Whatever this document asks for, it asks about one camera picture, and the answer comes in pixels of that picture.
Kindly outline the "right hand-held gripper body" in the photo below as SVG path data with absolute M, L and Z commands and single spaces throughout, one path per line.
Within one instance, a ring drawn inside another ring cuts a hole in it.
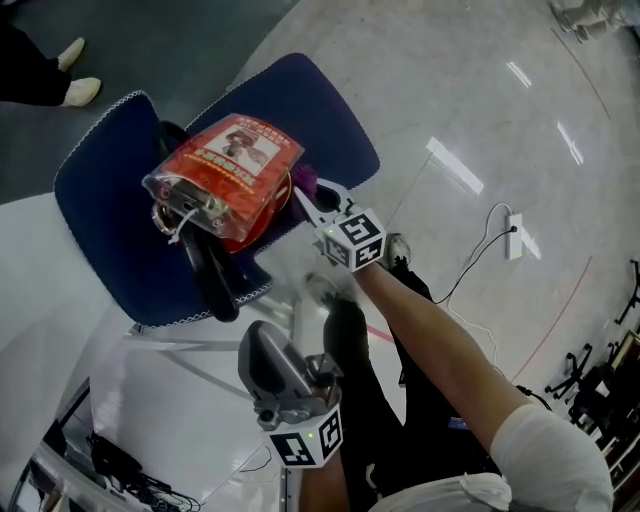
M 320 250 L 329 261 L 355 273 L 383 255 L 386 230 L 371 208 L 352 201 L 316 228 Z

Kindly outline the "person's right grey shoe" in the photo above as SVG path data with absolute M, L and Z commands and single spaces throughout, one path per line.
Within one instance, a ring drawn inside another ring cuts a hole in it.
M 411 262 L 411 249 L 400 233 L 389 233 L 386 237 L 382 266 L 391 271 L 398 266 L 408 267 Z

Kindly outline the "purple cloth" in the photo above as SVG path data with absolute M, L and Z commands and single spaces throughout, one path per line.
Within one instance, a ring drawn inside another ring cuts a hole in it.
M 299 188 L 305 196 L 312 202 L 314 206 L 317 205 L 316 193 L 317 193 L 317 173 L 311 165 L 297 165 L 291 172 L 292 187 Z M 296 198 L 295 193 L 291 195 L 291 215 L 296 222 L 303 222 L 307 220 L 306 213 L 299 200 Z

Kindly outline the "black metal stand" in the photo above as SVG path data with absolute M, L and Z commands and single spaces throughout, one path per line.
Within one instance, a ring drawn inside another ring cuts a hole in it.
M 640 304 L 640 261 L 631 259 L 630 264 L 633 267 L 634 285 L 630 298 L 627 301 L 622 313 L 614 320 L 615 325 L 621 325 L 631 309 Z

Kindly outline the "person's grey shoe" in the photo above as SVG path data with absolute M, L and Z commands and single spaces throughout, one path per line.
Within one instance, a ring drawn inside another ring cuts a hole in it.
M 408 267 L 411 262 L 411 249 L 400 233 L 389 233 L 386 237 L 382 266 L 391 271 L 398 266 Z
M 306 289 L 310 297 L 320 306 L 329 309 L 341 297 L 339 288 L 327 277 L 311 273 L 305 277 Z

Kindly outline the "white table with metal frame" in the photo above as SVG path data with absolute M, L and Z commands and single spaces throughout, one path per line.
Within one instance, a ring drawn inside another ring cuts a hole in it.
M 57 415 L 90 388 L 90 430 L 203 512 L 279 512 L 282 475 L 237 374 L 245 329 L 214 319 L 133 333 L 51 194 L 0 206 L 0 504 Z

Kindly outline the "white power strip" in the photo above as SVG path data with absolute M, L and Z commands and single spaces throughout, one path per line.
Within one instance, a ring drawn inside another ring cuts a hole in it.
M 506 259 L 514 261 L 523 254 L 523 217 L 519 213 L 509 213 L 506 223 Z

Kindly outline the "person's black trousers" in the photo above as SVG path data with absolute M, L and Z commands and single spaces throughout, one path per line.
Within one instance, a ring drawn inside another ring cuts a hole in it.
M 416 485 L 464 473 L 497 472 L 468 429 L 448 428 L 450 418 L 459 414 L 400 342 L 394 346 L 405 377 L 406 417 L 398 419 L 370 361 L 364 313 L 348 292 L 340 292 L 323 329 L 324 349 L 343 372 L 338 381 L 344 432 L 340 455 L 366 465 L 374 504 L 379 497 Z

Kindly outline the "clear tag sleeve red card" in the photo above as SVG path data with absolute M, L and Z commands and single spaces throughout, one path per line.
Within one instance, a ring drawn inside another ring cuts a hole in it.
M 242 244 L 272 216 L 304 147 L 258 118 L 232 113 L 190 137 L 142 181 L 156 203 Z

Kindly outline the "person's left grey shoe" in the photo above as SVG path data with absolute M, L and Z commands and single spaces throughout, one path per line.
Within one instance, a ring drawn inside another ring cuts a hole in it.
M 327 277 L 311 273 L 305 277 L 306 289 L 310 297 L 320 306 L 329 309 L 341 297 L 339 288 Z

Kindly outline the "person's white shirt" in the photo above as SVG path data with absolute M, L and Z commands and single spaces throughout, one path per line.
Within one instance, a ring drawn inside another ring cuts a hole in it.
M 576 426 L 542 406 L 512 412 L 490 456 L 500 470 L 425 483 L 378 501 L 369 512 L 613 512 L 604 456 Z

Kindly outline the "navy blue cloth bag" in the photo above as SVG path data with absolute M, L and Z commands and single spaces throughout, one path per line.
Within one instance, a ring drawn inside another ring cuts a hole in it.
M 186 128 L 196 134 L 231 113 L 283 130 L 304 149 L 319 177 L 352 189 L 378 171 L 364 128 L 322 71 L 305 55 L 286 55 L 210 104 Z M 184 250 L 151 219 L 144 176 L 175 146 L 149 96 L 132 92 L 86 132 L 54 179 L 54 196 L 86 260 L 136 323 L 167 327 L 208 318 Z

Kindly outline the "person's right forearm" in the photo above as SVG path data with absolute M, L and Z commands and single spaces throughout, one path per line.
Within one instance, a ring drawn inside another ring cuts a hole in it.
M 377 264 L 354 277 L 413 361 L 489 449 L 505 420 L 528 403 L 526 397 L 439 306 Z

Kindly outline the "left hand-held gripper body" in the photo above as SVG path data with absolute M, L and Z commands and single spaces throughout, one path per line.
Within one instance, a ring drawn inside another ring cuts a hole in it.
M 338 383 L 343 373 L 328 353 L 303 358 L 311 396 L 274 396 L 263 389 L 254 400 L 265 443 L 285 468 L 321 468 L 343 441 Z

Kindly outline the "black swivel chair base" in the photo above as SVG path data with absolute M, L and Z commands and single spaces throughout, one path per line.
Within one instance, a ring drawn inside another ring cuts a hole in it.
M 567 376 L 557 384 L 549 384 L 544 392 L 554 400 L 563 398 L 572 388 L 579 386 L 586 378 L 590 368 L 593 346 L 586 343 L 579 354 L 568 352 L 566 354 Z

